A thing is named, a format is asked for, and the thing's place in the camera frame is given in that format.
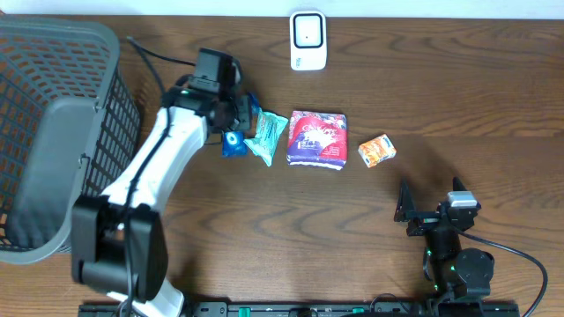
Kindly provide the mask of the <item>teal snack packet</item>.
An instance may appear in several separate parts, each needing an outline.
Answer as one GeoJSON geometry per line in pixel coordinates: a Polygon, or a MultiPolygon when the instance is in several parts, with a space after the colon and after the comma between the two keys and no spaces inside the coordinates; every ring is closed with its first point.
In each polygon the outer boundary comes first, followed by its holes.
{"type": "Polygon", "coordinates": [[[244,143],[267,166],[271,166],[278,140],[288,122],[289,120],[283,116],[261,110],[257,116],[255,136],[245,139],[244,143]]]}

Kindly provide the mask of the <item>blue Oreo cookie pack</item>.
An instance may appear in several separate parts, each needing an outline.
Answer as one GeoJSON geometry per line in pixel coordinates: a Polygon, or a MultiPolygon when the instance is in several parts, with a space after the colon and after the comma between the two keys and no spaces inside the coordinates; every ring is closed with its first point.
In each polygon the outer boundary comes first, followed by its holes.
{"type": "MultiPolygon", "coordinates": [[[[244,99],[250,104],[250,119],[253,121],[261,111],[258,99],[252,92],[247,92],[244,99]]],[[[246,130],[225,132],[222,135],[222,156],[224,158],[244,157],[249,148],[244,143],[246,130]]]]}

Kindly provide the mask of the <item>orange small snack box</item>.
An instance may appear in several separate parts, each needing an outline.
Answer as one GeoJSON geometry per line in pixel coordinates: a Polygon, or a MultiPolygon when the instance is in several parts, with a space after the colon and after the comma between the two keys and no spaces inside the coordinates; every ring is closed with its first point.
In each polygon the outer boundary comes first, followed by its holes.
{"type": "Polygon", "coordinates": [[[361,144],[358,152],[368,168],[374,167],[387,159],[392,159],[397,154],[396,148],[386,134],[361,144]]]}

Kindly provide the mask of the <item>red purple snack pack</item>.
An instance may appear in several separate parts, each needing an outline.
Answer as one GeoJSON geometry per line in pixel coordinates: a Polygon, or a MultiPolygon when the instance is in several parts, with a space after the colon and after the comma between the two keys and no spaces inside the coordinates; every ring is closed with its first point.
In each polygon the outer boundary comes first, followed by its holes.
{"type": "Polygon", "coordinates": [[[347,149],[347,120],[343,114],[293,111],[286,152],[289,166],[340,171],[347,161],[347,149]]]}

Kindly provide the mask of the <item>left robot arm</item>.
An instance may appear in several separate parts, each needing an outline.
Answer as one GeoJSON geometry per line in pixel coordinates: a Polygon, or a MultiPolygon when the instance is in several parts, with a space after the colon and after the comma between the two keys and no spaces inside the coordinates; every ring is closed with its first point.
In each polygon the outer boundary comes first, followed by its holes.
{"type": "Polygon", "coordinates": [[[164,92],[152,131],[126,169],[71,208],[73,280],[121,301],[119,316],[181,315],[185,297],[167,280],[167,201],[209,135],[250,129],[257,109],[249,92],[164,92]]]}

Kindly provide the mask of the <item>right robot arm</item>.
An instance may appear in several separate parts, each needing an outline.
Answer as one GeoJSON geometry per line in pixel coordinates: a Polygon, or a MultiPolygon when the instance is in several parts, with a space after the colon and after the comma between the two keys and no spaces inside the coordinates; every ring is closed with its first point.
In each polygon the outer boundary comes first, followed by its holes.
{"type": "Polygon", "coordinates": [[[407,182],[401,182],[394,220],[407,224],[408,236],[425,238],[424,275],[436,290],[426,302],[426,311],[432,316],[484,314],[480,301],[491,292],[494,258],[477,248],[463,249],[459,239],[474,226],[480,209],[473,193],[458,178],[453,179],[446,199],[432,211],[418,210],[407,182]]]}

